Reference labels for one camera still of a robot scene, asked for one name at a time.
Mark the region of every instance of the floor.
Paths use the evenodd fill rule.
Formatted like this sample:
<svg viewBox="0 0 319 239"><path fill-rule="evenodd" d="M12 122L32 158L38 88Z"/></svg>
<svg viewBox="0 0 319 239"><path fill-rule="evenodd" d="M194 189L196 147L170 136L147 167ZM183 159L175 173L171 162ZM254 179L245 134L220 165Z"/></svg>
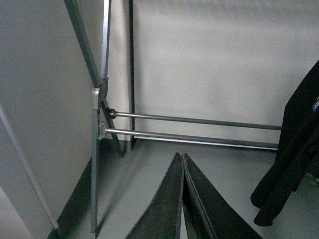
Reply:
<svg viewBox="0 0 319 239"><path fill-rule="evenodd" d="M98 239L125 238L151 202L176 152L187 152L229 205L264 239L319 238L319 186L309 176L304 177L271 227L253 223L258 209L249 198L274 163L274 152L139 140L120 158L110 148L105 144L101 150ZM88 167L59 218L69 239L89 238L89 171ZM181 238L187 238L183 226Z"/></svg>

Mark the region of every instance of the metal joint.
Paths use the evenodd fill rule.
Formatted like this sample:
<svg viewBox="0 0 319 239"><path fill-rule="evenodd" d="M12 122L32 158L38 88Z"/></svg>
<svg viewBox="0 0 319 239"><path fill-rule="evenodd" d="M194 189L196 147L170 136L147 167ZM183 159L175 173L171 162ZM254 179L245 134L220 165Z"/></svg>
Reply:
<svg viewBox="0 0 319 239"><path fill-rule="evenodd" d="M98 139L99 140L102 140L102 139L104 139L105 138L105 135L106 135L106 131L105 131L105 129L106 129L106 125L105 125L105 123L103 123L103 122L99 122L99 130L98 130Z"/></svg>
<svg viewBox="0 0 319 239"><path fill-rule="evenodd" d="M109 109L109 116L111 119L115 119L118 115L118 112L115 109Z"/></svg>
<svg viewBox="0 0 319 239"><path fill-rule="evenodd" d="M102 102L108 94L109 78L102 78L102 84L100 85L100 101Z"/></svg>
<svg viewBox="0 0 319 239"><path fill-rule="evenodd" d="M92 96L93 96L93 102L92 102L92 109L95 111L98 111L98 113L100 112L100 89L99 88L94 88L92 90Z"/></svg>

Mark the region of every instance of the hanging garment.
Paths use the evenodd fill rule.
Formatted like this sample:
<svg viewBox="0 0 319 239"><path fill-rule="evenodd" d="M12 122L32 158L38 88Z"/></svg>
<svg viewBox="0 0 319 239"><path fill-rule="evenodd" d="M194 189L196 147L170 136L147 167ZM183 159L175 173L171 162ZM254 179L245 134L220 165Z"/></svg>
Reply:
<svg viewBox="0 0 319 239"><path fill-rule="evenodd" d="M318 95L319 61L289 99L276 161L251 195L252 204L261 208L254 220L259 226L272 225L318 150Z"/></svg>

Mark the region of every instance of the white wall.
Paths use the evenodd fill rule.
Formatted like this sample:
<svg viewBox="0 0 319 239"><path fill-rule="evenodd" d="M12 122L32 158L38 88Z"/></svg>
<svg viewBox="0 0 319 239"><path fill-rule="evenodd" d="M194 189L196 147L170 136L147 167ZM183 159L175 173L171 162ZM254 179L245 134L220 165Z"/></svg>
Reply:
<svg viewBox="0 0 319 239"><path fill-rule="evenodd" d="M319 59L316 1L134 0L136 112L281 125ZM150 130L278 143L279 132L136 120Z"/></svg>
<svg viewBox="0 0 319 239"><path fill-rule="evenodd" d="M9 198L0 188L0 232L2 239L32 239Z"/></svg>
<svg viewBox="0 0 319 239"><path fill-rule="evenodd" d="M0 102L58 217L91 157L90 76L63 1L1 1L0 32ZM3 130L1 140L1 187L46 238L52 226Z"/></svg>

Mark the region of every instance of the metal bracket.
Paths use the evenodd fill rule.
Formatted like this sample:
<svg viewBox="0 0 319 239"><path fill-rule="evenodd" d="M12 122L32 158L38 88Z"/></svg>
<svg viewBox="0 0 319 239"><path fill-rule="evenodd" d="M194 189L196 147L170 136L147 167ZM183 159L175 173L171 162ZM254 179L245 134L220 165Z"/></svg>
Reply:
<svg viewBox="0 0 319 239"><path fill-rule="evenodd" d="M102 139L104 139L105 138L105 129L106 129L106 125L105 125L105 123L103 123L103 122L99 122L99 136L98 136L98 139L99 140L102 140Z"/></svg>
<svg viewBox="0 0 319 239"><path fill-rule="evenodd" d="M111 119L115 119L117 117L117 111L115 109L109 109L109 116Z"/></svg>
<svg viewBox="0 0 319 239"><path fill-rule="evenodd" d="M102 78L102 84L100 85L100 101L102 102L108 94L109 78Z"/></svg>

